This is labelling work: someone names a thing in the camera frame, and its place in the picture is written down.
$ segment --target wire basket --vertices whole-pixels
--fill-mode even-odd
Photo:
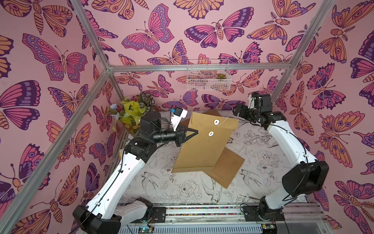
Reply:
[[[216,70],[212,70],[212,64],[207,64],[206,68],[202,68],[201,66],[196,67],[195,64],[190,64],[190,61],[197,61],[197,64],[201,65],[208,60],[189,60],[189,64],[187,65],[187,90],[216,90],[223,92],[230,89],[232,78],[228,64],[214,64]]]

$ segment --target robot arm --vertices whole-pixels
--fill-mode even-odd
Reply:
[[[268,130],[291,165],[291,170],[282,178],[282,186],[260,199],[258,214],[263,220],[269,220],[297,196],[321,190],[329,167],[303,146],[281,112],[272,111],[269,94],[253,93],[249,101],[249,107],[237,105],[233,109],[234,115]]]
[[[177,146],[198,134],[197,130],[179,126],[187,111],[181,108],[171,110],[171,126],[161,129],[159,112],[148,112],[140,119],[141,130],[120,150],[121,162],[101,190],[86,206],[77,206],[73,216],[80,228],[88,234],[117,234],[119,229],[137,219],[148,221],[153,204],[138,198],[132,204],[117,207],[117,204],[134,176],[148,162],[157,150],[157,143],[175,142]],[[186,136],[187,131],[194,132]]]

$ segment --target brown envelope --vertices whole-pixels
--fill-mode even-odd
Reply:
[[[204,114],[193,113],[191,119],[180,122],[189,128],[197,129],[199,134],[182,145],[172,173],[203,171],[224,188],[228,188],[244,159],[225,147],[238,120],[221,117],[217,110]]]

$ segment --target black cable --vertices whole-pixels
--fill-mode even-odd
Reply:
[[[287,223],[286,223],[285,220],[284,220],[284,224],[286,225],[286,228],[287,228],[287,231],[288,231],[288,234],[289,234],[288,226],[287,226]]]
[[[131,229],[129,228],[129,225],[126,224],[126,226],[129,229],[129,231],[131,232],[131,234],[133,234],[132,231],[131,231]]]

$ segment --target purple butterfly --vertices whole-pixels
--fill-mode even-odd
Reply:
[[[44,153],[39,151],[39,146],[28,144],[19,162],[18,177],[16,177],[13,164],[10,164],[13,169],[13,176],[7,177],[3,173],[0,173],[0,176],[11,179],[14,188],[17,188],[17,191],[20,191],[23,187],[23,183],[27,181],[27,179],[34,171],[34,169],[38,166],[40,160],[43,157]],[[45,186],[48,185],[50,180],[49,175],[50,173],[47,174],[38,190],[42,190]],[[16,194],[11,184],[0,181],[0,218],[15,196]]]
[[[312,107],[316,110],[322,110],[325,106],[332,110],[337,104],[341,104],[346,98],[346,96],[341,92],[327,90],[328,88],[335,87],[335,85],[327,87],[327,85],[332,81],[328,82],[334,71],[334,66],[334,63],[328,63],[325,67],[318,68],[317,74],[312,76],[308,81],[308,89],[317,90],[313,95],[318,95],[312,101]]]
[[[244,35],[244,30],[240,28],[247,27],[249,21],[252,19],[252,15],[252,7],[243,8],[230,15],[222,25],[219,23],[220,19],[217,22],[213,22],[215,23],[215,27],[211,25],[197,25],[186,29],[184,34],[196,43],[204,39],[200,44],[202,48],[207,48],[208,46],[216,47],[217,36],[220,40],[223,40],[223,34],[225,34],[227,40],[233,42],[235,38]]]
[[[368,58],[369,60],[374,62],[374,31],[368,35],[366,40],[364,41],[361,49],[359,50],[358,54]],[[361,76],[367,76],[363,82],[367,83],[374,80],[374,64],[366,59],[363,58],[354,58],[351,61],[351,65],[353,68],[351,78],[356,79]],[[374,82],[370,83],[366,87],[364,87],[359,95],[368,99],[368,104],[374,106]]]
[[[275,90],[275,87],[277,86],[278,84],[278,79],[277,79],[278,76],[272,76],[269,81],[267,82],[267,88],[265,88],[264,86],[262,86],[262,89],[263,90],[260,90],[260,91],[254,91],[258,94],[272,94]]]
[[[329,204],[324,188],[313,193],[314,198],[321,204],[322,210],[329,211]]]
[[[157,85],[155,81],[152,81],[154,86],[147,86],[150,90],[145,90],[143,93],[149,93],[154,97],[161,97],[167,98],[169,93],[174,93],[174,89],[171,88],[171,84],[166,81],[163,75],[159,75],[158,79],[160,87]]]
[[[210,109],[221,108],[221,110],[232,110],[238,104],[245,105],[245,102],[243,101],[228,101],[222,98],[220,100],[218,97],[210,94],[203,94],[201,95],[201,98],[203,102],[206,103],[204,106],[209,107]]]
[[[95,195],[92,191],[95,191],[99,188],[100,174],[97,173],[96,166],[93,163],[88,165],[87,174],[86,174],[86,193],[83,191],[83,202],[86,204],[93,198]]]
[[[370,227],[358,208],[361,208],[364,213],[368,213],[364,207],[371,207],[372,204],[371,202],[358,201],[358,199],[374,197],[374,185],[371,183],[361,185],[352,180],[347,181],[347,185],[342,181],[336,181],[335,185],[341,190],[338,191],[341,196],[335,194],[334,199],[339,205],[344,206],[344,213],[356,222],[363,233],[371,234]]]
[[[145,49],[155,54],[160,49],[160,45],[157,41],[168,43],[174,38],[170,30],[167,28],[170,23],[168,17],[169,8],[164,4],[156,6],[152,11],[148,20],[148,29],[145,29],[145,33],[134,33],[127,36],[123,41],[122,45],[128,49],[133,48],[135,50]]]
[[[86,15],[87,15],[88,19],[90,20],[91,26],[92,26],[93,30],[95,31],[95,34],[97,36],[97,39],[99,40],[99,43],[100,43],[102,49],[105,50],[105,51],[115,52],[115,50],[112,47],[110,47],[110,46],[108,46],[107,44],[104,43],[105,39],[103,37],[105,37],[105,38],[117,38],[118,36],[109,32],[109,31],[107,31],[107,30],[105,30],[105,29],[100,28],[99,24],[96,22],[95,18],[93,17],[91,11],[86,10]],[[90,45],[90,47],[91,47],[92,46],[91,41],[87,36],[86,30],[83,28],[82,24],[80,23],[80,20],[79,20],[78,16],[77,16],[77,20],[78,20],[80,28],[82,29],[82,32],[83,32],[82,49],[85,49],[88,45]],[[96,58],[96,52],[93,48],[92,48],[92,58],[94,60]]]
[[[241,53],[242,51],[240,52],[240,56],[237,56],[236,53],[234,53],[237,58],[229,54],[220,54],[218,59],[221,60],[220,63],[259,63],[259,56],[261,55],[262,50],[259,48],[259,44],[252,42],[244,51],[243,58],[241,58]],[[237,70],[230,70],[231,75],[236,73]]]
[[[180,107],[187,110],[188,106],[196,106],[199,103],[196,101],[197,98],[197,90],[189,90],[187,91],[182,98],[175,101],[167,101],[164,104],[162,104],[163,108],[172,108],[172,107]]]
[[[89,148],[89,154],[93,155],[94,158],[99,159],[100,166],[105,162],[106,156],[108,155],[108,158],[112,157],[113,155],[113,146],[116,141],[116,133],[113,132],[110,134],[107,142],[96,143],[90,146]]]
[[[36,60],[46,64],[50,80],[63,80],[64,73],[68,73],[71,82],[79,83],[80,72],[85,70],[88,63],[84,54],[73,52],[66,57],[65,54],[60,56],[47,42],[26,33],[23,34],[22,42],[31,49]]]
[[[38,119],[40,113],[23,106],[38,106],[39,99],[40,86],[35,80],[22,81],[5,90],[0,96],[0,107],[8,108],[3,109],[4,113],[0,111],[0,127],[9,128],[8,118],[20,129],[27,130],[30,122]]]

